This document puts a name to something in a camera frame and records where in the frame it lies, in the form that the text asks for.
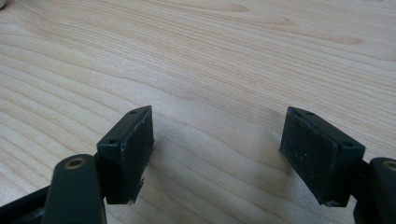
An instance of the screw hole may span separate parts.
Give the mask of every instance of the screw hole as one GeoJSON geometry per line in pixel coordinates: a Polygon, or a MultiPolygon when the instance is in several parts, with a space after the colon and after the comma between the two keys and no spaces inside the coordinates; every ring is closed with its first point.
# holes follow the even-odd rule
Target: screw hole
{"type": "Polygon", "coordinates": [[[353,144],[350,142],[343,142],[343,145],[346,147],[353,147],[353,144]]]}
{"type": "Polygon", "coordinates": [[[109,143],[110,145],[116,144],[116,143],[118,143],[118,142],[119,142],[119,140],[117,140],[117,139],[110,139],[110,140],[108,140],[108,143],[109,143]]]}
{"type": "Polygon", "coordinates": [[[75,158],[75,159],[73,159],[73,160],[71,160],[71,161],[68,161],[65,165],[64,165],[64,167],[66,168],[66,169],[68,169],[68,170],[71,170],[71,169],[76,169],[76,168],[78,168],[78,167],[80,167],[80,166],[82,166],[82,165],[84,165],[85,164],[85,160],[84,159],[82,159],[82,158],[75,158]]]}

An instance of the wood grain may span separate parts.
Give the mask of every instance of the wood grain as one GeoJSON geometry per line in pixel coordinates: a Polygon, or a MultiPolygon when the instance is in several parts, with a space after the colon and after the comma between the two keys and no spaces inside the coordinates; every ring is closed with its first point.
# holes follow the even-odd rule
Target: wood grain
{"type": "Polygon", "coordinates": [[[152,105],[155,152],[109,223],[353,223],[277,152],[289,105],[396,158],[396,2],[7,0],[0,205],[152,105]]]}

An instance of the black bracket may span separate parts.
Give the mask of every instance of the black bracket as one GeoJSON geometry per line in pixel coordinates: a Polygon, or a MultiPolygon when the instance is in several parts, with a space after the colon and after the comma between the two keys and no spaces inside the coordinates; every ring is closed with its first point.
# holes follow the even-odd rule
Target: black bracket
{"type": "Polygon", "coordinates": [[[319,204],[345,207],[356,223],[396,223],[396,160],[362,160],[365,147],[318,115],[289,107],[279,151],[319,204]]]}
{"type": "Polygon", "coordinates": [[[50,186],[0,208],[1,223],[106,223],[103,199],[134,203],[154,144],[151,106],[128,112],[97,153],[59,162],[50,186]]]}

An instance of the light wood surface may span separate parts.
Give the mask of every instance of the light wood surface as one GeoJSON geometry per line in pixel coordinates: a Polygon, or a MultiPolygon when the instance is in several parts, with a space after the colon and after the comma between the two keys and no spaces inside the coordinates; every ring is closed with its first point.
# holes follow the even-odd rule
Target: light wood surface
{"type": "Polygon", "coordinates": [[[0,205],[152,105],[155,152],[109,223],[353,223],[279,155],[289,105],[396,158],[396,1],[7,0],[0,205]]]}

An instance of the metal rivet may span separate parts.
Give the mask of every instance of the metal rivet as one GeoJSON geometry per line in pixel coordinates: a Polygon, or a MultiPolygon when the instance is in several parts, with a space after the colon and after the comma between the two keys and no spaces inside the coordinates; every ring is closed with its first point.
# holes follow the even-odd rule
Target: metal rivet
{"type": "Polygon", "coordinates": [[[383,161],[382,163],[390,170],[396,172],[396,161],[383,161]]]}
{"type": "Polygon", "coordinates": [[[82,158],[74,158],[73,160],[67,161],[64,167],[68,170],[76,169],[85,164],[85,160],[82,158]]]}

